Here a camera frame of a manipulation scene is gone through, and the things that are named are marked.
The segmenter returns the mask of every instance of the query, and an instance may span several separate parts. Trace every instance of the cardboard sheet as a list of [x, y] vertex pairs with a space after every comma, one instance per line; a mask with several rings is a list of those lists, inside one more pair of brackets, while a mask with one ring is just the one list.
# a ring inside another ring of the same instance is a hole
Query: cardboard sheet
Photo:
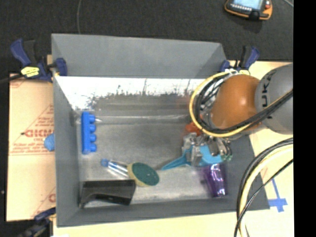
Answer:
[[43, 144], [54, 130], [52, 84], [18, 79], [9, 88], [7, 221], [55, 206], [55, 156]]

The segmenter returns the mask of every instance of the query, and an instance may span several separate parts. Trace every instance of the purple bottle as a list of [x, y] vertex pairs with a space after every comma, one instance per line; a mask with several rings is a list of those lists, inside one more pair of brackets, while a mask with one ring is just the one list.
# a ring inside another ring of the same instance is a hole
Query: purple bottle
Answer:
[[207, 183], [212, 197], [223, 197], [226, 195], [225, 168], [223, 163], [203, 167], [202, 176]]

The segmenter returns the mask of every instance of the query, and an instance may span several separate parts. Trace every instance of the white cable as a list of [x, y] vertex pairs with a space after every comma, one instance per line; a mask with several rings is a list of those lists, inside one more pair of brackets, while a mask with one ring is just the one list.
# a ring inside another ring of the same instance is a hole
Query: white cable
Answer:
[[[286, 148], [282, 148], [281, 150], [277, 150], [277, 151], [274, 150], [274, 151], [272, 151], [269, 155], [267, 155], [265, 158], [263, 158], [263, 160], [258, 164], [258, 166], [251, 172], [251, 174], [247, 178], [247, 181], [245, 182], [244, 188], [243, 188], [242, 193], [241, 193], [240, 204], [239, 204], [239, 212], [238, 212], [239, 214], [241, 214], [241, 212], [243, 211], [243, 209], [245, 208], [245, 206], [247, 204], [247, 197], [248, 197], [249, 190], [251, 188], [251, 185], [252, 185], [253, 181], [257, 177], [257, 175], [272, 160], [276, 159], [277, 157], [279, 157], [279, 156], [281, 156], [281, 155], [283, 155], [285, 153], [288, 153], [288, 150], [286, 150], [286, 149], [288, 149], [290, 147], [292, 147], [292, 146], [288, 146]], [[246, 229], [246, 225], [245, 225], [243, 220], [240, 222], [239, 232], [240, 232], [241, 237], [246, 237], [247, 236], [247, 229]]]
[[80, 24], [79, 24], [79, 13], [80, 13], [81, 2], [82, 0], [79, 0], [78, 7], [77, 7], [77, 29], [78, 29], [79, 34], [81, 34]]

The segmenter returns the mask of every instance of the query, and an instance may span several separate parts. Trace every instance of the yellow cable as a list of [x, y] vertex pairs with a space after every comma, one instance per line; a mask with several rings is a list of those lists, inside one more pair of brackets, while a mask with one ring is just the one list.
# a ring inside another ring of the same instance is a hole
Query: yellow cable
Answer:
[[[265, 158], [263, 158], [263, 160], [258, 164], [258, 166], [252, 171], [252, 173], [247, 178], [247, 181], [245, 182], [244, 188], [243, 188], [242, 193], [241, 193], [239, 212], [238, 212], [239, 214], [241, 214], [241, 212], [243, 211], [243, 209], [245, 208], [245, 206], [247, 204], [247, 197], [248, 197], [249, 190], [251, 188], [253, 181], [257, 177], [257, 175], [261, 172], [262, 169], [264, 169], [269, 164], [269, 162], [271, 162], [272, 160], [276, 159], [277, 157], [287, 153], [288, 151], [286, 149], [288, 149], [290, 147], [292, 147], [292, 146], [286, 146], [286, 148], [283, 147], [280, 150], [272, 151], [269, 155], [267, 155]], [[247, 236], [246, 225], [245, 225], [243, 220], [241, 220], [241, 222], [240, 222], [239, 232], [240, 232], [241, 237]]]

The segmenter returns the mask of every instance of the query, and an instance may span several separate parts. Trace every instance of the black object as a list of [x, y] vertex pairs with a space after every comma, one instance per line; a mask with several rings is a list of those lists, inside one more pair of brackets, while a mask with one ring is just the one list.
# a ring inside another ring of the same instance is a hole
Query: black object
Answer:
[[129, 205], [136, 184], [134, 180], [87, 181], [83, 183], [79, 207], [93, 200]]
[[7, 83], [11, 80], [19, 79], [21, 77], [23, 77], [23, 75], [14, 75], [14, 76], [3, 78], [3, 79], [0, 79], [0, 84]]
[[252, 12], [249, 14], [249, 19], [250, 19], [250, 20], [256, 21], [256, 20], [259, 20], [259, 18], [260, 18], [260, 14], [259, 14], [258, 11], [252, 11]]
[[23, 49], [25, 52], [25, 55], [30, 59], [30, 65], [36, 66], [38, 63], [38, 59], [35, 54], [35, 39], [29, 39], [27, 41], [23, 42]]

